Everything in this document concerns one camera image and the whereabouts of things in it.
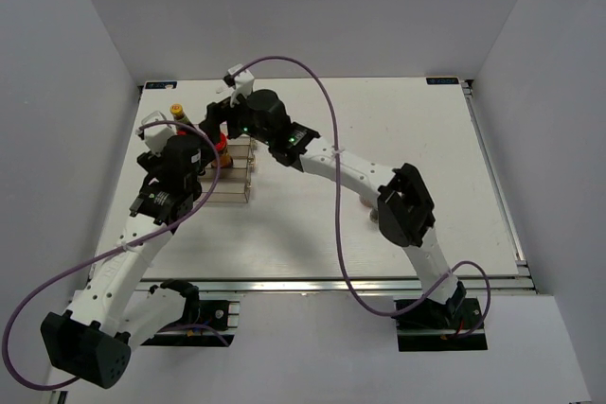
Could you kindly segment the green bottle yellow cap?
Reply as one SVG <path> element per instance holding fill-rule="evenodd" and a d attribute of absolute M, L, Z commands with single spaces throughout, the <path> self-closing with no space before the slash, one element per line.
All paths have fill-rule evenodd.
<path fill-rule="evenodd" d="M 174 103 L 170 106 L 169 111 L 173 120 L 177 122 L 176 130 L 178 133 L 181 135 L 189 134 L 193 128 L 193 124 L 186 115 L 183 106 L 179 103 Z"/>

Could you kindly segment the red lid sauce jar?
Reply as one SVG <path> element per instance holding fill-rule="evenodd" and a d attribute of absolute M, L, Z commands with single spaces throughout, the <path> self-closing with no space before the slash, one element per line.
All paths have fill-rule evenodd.
<path fill-rule="evenodd" d="M 211 163 L 212 168 L 231 168 L 234 165 L 233 158 L 229 152 L 226 135 L 220 133 L 220 141 L 215 145 L 219 159 Z"/>

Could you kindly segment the pink cap white bottle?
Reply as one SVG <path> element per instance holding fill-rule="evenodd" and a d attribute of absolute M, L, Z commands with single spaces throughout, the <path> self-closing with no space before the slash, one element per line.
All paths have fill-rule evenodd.
<path fill-rule="evenodd" d="M 364 198 L 364 197 L 362 197 L 362 196 L 360 196 L 360 197 L 359 197 L 359 202 L 360 202 L 360 203 L 361 203 L 361 204 L 362 204 L 364 207 L 366 207 L 366 208 L 369 208 L 369 209 L 375 209 L 375 208 L 376 208 L 376 206 L 375 206 L 375 202 L 374 202 L 374 201 L 371 201 L 371 200 L 369 200 L 369 199 L 366 199 L 366 198 Z"/>

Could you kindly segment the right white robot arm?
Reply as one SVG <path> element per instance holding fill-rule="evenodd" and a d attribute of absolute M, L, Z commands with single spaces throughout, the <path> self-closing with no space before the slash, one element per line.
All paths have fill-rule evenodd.
<path fill-rule="evenodd" d="M 426 297 L 420 307 L 429 319 L 447 327 L 460 318 L 466 290 L 438 243 L 435 204 L 416 167 L 385 167 L 337 150 L 319 132 L 292 121 L 277 93 L 268 89 L 210 103 L 199 126 L 213 139 L 222 127 L 230 139 L 246 134 L 265 144 L 283 166 L 331 180 L 369 202 L 378 213 L 380 233 L 412 264 Z"/>

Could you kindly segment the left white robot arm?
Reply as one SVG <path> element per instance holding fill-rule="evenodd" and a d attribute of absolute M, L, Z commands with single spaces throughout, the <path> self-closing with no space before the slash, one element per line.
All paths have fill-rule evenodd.
<path fill-rule="evenodd" d="M 151 287 L 135 307 L 128 302 L 175 234 L 173 223 L 200 198 L 198 175 L 212 159 L 205 141 L 193 134 L 173 135 L 160 152 L 138 156 L 147 175 L 118 238 L 117 255 L 98 265 L 63 313 L 50 312 L 42 321 L 46 352 L 55 368 L 109 389 L 139 345 L 168 325 L 189 327 L 198 321 L 200 299 L 187 281 L 170 279 Z"/>

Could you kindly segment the clear tiered acrylic rack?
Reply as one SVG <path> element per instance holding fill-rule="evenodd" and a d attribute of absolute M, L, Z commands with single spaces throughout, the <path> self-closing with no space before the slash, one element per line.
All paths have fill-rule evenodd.
<path fill-rule="evenodd" d="M 221 126 L 221 133 L 227 136 L 227 127 Z M 208 197 L 209 204 L 246 204 L 252 189 L 252 176 L 256 170 L 257 141 L 247 135 L 224 140 L 227 154 L 232 159 L 230 167 L 222 167 L 220 179 Z"/>

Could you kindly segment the left blue table label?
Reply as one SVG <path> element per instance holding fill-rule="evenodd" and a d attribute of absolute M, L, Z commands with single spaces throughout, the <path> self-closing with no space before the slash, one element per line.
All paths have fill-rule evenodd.
<path fill-rule="evenodd" d="M 144 85 L 145 90 L 172 90 L 177 86 L 176 80 L 167 81 L 147 81 Z"/>

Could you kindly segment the blue table label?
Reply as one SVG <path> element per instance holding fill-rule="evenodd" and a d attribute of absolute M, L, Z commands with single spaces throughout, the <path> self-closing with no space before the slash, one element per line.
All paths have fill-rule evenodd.
<path fill-rule="evenodd" d="M 147 81 L 144 85 L 145 90 L 172 90 L 177 86 L 176 80 L 167 81 Z"/>
<path fill-rule="evenodd" d="M 456 77 L 426 77 L 428 85 L 459 85 L 460 82 Z"/>

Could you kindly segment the small black cap jar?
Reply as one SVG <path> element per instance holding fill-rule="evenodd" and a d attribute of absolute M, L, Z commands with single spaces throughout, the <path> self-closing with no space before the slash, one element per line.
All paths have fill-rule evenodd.
<path fill-rule="evenodd" d="M 371 209 L 369 212 L 369 219 L 373 223 L 377 223 L 379 221 L 379 213 L 376 209 Z"/>

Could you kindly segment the right blue table label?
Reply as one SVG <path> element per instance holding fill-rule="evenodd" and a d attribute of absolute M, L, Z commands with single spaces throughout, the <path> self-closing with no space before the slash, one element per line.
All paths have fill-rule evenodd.
<path fill-rule="evenodd" d="M 426 77 L 428 85 L 459 85 L 460 82 L 456 77 Z"/>

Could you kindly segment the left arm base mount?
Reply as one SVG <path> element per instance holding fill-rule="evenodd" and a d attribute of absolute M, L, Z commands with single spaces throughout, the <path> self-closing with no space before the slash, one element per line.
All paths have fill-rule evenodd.
<path fill-rule="evenodd" d="M 184 301 L 182 317 L 169 324 L 181 329 L 165 329 L 145 340 L 143 346 L 158 347 L 229 347 L 235 338 L 240 315 L 240 301 L 202 297 L 199 289 L 183 280 L 168 280 L 149 288 L 149 296 L 160 290 L 176 293 Z"/>

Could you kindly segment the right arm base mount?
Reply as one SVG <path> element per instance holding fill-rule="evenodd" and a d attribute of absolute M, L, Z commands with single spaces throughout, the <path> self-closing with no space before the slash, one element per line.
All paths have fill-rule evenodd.
<path fill-rule="evenodd" d="M 487 351 L 482 308 L 466 298 L 453 317 L 430 309 L 426 301 L 396 318 L 398 350 L 403 353 Z"/>

